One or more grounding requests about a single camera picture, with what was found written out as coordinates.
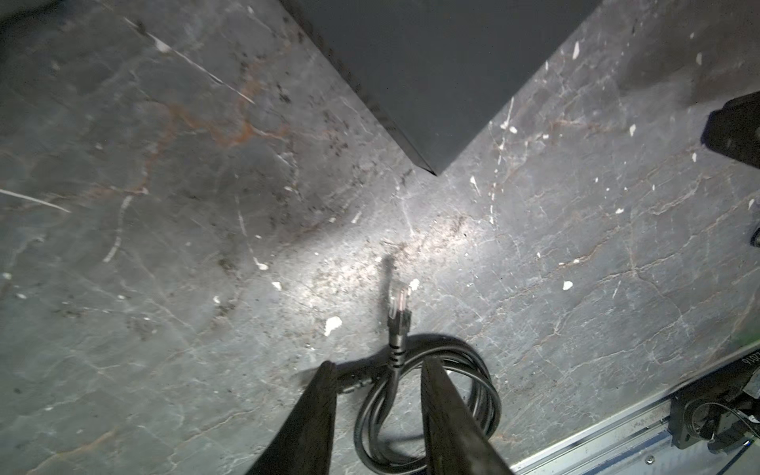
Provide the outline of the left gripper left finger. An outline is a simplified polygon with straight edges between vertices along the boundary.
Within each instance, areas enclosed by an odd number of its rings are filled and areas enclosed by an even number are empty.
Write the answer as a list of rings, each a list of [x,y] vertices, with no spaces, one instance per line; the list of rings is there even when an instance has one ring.
[[[338,372],[325,361],[251,474],[329,474],[336,423]]]

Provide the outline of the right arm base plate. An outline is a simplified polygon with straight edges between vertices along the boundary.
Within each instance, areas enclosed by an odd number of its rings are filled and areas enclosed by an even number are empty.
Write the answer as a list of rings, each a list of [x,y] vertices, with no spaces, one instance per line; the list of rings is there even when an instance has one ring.
[[[700,441],[713,453],[759,441],[759,353],[752,352],[678,390],[671,398],[672,443]]]

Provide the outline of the dark grey network switch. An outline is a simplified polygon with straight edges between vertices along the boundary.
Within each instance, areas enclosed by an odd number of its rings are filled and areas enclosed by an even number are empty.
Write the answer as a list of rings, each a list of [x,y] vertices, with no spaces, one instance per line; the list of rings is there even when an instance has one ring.
[[[285,1],[405,155],[442,174],[596,1]]]

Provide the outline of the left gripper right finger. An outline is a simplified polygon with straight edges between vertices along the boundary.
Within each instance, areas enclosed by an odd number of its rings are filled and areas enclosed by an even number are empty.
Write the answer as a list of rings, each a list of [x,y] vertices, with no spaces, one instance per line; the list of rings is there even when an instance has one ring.
[[[421,396],[427,474],[513,474],[436,358],[423,362]]]

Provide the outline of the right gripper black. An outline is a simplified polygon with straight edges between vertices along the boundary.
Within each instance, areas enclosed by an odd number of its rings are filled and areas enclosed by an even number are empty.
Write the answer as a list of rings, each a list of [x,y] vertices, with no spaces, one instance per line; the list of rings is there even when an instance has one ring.
[[[759,92],[734,98],[712,111],[701,143],[716,154],[759,168]]]

